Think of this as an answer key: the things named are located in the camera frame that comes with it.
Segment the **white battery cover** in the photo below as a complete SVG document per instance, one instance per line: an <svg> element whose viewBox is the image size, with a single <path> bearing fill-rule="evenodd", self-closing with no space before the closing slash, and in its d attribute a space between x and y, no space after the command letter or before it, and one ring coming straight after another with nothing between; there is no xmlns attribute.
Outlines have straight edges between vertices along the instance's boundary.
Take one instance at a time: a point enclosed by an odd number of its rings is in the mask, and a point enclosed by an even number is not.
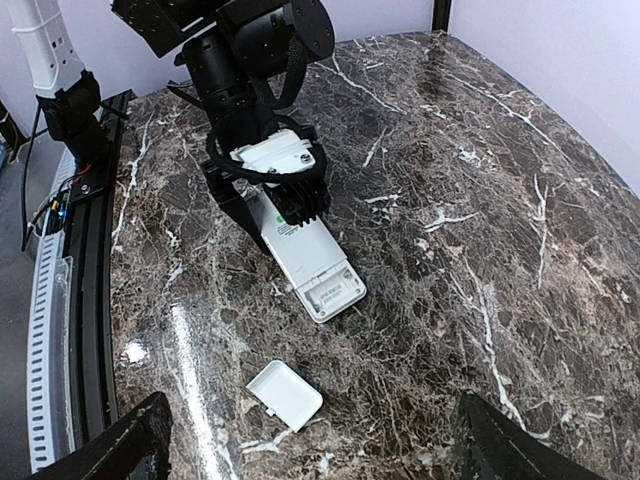
<svg viewBox="0 0 640 480"><path fill-rule="evenodd" d="M292 432L300 432L324 404L322 394L281 360L267 364L247 385Z"/></svg>

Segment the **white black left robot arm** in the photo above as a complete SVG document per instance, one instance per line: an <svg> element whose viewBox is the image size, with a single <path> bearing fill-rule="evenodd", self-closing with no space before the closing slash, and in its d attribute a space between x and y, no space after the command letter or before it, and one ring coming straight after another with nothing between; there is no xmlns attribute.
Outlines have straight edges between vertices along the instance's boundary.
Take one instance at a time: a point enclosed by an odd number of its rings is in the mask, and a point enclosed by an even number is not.
<svg viewBox="0 0 640 480"><path fill-rule="evenodd" d="M31 70L36 121L75 161L61 189L101 189L115 147L96 118L104 105L55 1L10 1L14 33ZM335 33L319 1L115 1L112 11L154 54L173 54L194 86L188 102L211 125L201 168L215 202L258 246L264 238L235 189L264 188L283 220L301 226L329 208L327 159L315 129L286 114L311 63L333 54Z"/></svg>

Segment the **white remote control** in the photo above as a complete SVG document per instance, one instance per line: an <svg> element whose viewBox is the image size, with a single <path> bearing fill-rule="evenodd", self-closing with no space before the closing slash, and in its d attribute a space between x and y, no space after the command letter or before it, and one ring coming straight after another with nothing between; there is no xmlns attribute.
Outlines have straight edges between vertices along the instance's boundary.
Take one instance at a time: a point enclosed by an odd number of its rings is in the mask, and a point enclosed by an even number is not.
<svg viewBox="0 0 640 480"><path fill-rule="evenodd" d="M264 193L247 204L262 240L314 322L325 323L366 296L364 282L322 220L290 225Z"/></svg>

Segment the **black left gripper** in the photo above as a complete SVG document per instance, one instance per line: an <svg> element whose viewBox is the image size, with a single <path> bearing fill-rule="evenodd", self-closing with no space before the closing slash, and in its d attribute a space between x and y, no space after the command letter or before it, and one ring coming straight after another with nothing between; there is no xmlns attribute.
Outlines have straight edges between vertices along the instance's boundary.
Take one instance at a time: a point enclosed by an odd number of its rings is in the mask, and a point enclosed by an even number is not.
<svg viewBox="0 0 640 480"><path fill-rule="evenodd" d="M249 122L252 119L250 113L237 113L225 118L212 128L206 143L209 159L201 164L201 169L210 193L220 209L251 237L263 254L270 256L271 253L261 236L258 225L234 183L245 180L253 186L262 187L259 181L296 180L302 176L294 174L271 177L257 174L241 168L231 160L230 153L239 147L257 144L282 128L298 130L305 126L311 126L314 129L315 127L311 124L300 124L286 115L269 115L266 119L259 119L254 125L250 125Z"/></svg>

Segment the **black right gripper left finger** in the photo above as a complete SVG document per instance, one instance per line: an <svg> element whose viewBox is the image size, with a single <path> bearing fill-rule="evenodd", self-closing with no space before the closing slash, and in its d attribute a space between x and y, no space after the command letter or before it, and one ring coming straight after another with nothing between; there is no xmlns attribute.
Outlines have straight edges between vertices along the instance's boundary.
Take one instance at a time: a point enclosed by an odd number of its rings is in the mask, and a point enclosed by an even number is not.
<svg viewBox="0 0 640 480"><path fill-rule="evenodd" d="M167 479L173 416L154 392L81 449L32 474L33 479Z"/></svg>

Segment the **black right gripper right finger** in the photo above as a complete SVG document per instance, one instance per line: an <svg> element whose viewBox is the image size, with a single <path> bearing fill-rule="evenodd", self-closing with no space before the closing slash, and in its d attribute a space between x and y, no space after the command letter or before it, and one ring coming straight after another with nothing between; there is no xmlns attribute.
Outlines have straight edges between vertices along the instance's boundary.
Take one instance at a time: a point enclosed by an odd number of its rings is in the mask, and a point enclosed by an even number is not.
<svg viewBox="0 0 640 480"><path fill-rule="evenodd" d="M600 476L544 446L474 393L458 404L463 479L598 479Z"/></svg>

